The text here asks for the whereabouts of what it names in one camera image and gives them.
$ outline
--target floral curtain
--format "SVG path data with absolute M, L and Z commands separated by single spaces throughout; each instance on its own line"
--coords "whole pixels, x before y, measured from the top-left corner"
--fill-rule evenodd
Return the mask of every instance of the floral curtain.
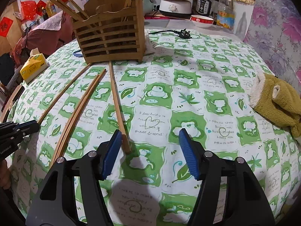
M 244 42 L 301 93 L 301 16 L 291 0 L 255 0 Z

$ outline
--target pressure cooker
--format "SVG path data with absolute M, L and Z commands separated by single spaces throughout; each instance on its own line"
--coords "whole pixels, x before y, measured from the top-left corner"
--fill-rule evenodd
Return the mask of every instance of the pressure cooker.
M 193 0 L 192 14 L 210 17 L 216 25 L 218 7 L 219 0 Z

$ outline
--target yellow tissue package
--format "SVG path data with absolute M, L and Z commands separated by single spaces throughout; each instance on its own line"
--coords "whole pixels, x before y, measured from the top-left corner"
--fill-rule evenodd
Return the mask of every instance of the yellow tissue package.
M 26 61 L 26 63 L 23 65 L 23 67 L 20 70 L 21 76 L 25 80 L 27 84 L 29 84 L 33 79 L 35 79 L 42 71 L 44 71 L 48 67 L 48 63 L 42 53 L 32 55 L 32 52 L 30 53 L 29 59 Z

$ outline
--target cooking oil bottle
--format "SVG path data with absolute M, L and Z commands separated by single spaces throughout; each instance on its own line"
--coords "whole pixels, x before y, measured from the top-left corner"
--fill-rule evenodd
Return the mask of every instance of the cooking oil bottle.
M 219 0 L 216 25 L 233 30 L 235 22 L 235 0 Z
M 47 11 L 49 18 L 54 16 L 57 13 L 55 10 L 55 5 L 51 1 L 48 1 L 46 4 L 46 11 Z

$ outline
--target wooden basket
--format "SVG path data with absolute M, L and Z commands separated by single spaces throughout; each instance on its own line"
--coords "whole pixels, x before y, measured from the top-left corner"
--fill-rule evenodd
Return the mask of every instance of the wooden basket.
M 73 29 L 86 63 L 138 60 L 145 51 L 142 0 L 89 0 L 87 20 L 73 19 Z

